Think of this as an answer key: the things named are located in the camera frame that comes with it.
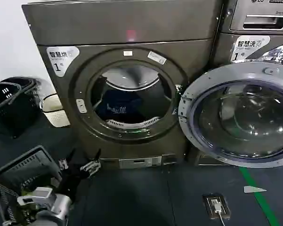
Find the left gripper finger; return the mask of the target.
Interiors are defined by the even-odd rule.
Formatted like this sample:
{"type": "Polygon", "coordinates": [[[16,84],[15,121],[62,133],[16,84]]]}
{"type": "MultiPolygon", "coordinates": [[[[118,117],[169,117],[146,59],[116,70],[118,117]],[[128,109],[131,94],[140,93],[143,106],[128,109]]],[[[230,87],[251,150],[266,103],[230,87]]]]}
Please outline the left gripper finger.
{"type": "Polygon", "coordinates": [[[98,150],[93,159],[80,167],[80,172],[82,173],[83,178],[90,178],[101,169],[101,162],[99,160],[100,155],[101,149],[98,150]]]}
{"type": "Polygon", "coordinates": [[[72,160],[75,152],[76,152],[76,149],[74,148],[72,151],[70,151],[70,153],[65,158],[58,160],[58,165],[59,165],[60,170],[69,169],[69,163],[72,160]]]}

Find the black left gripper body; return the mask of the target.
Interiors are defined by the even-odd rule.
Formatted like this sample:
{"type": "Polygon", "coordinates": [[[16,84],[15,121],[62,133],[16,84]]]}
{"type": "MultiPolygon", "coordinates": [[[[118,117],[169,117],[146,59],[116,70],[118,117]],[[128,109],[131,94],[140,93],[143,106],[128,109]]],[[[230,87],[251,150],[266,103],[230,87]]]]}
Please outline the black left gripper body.
{"type": "Polygon", "coordinates": [[[62,171],[62,181],[58,186],[58,193],[68,196],[75,201],[77,188],[80,182],[86,178],[86,171],[81,170],[82,165],[71,164],[62,171]]]}

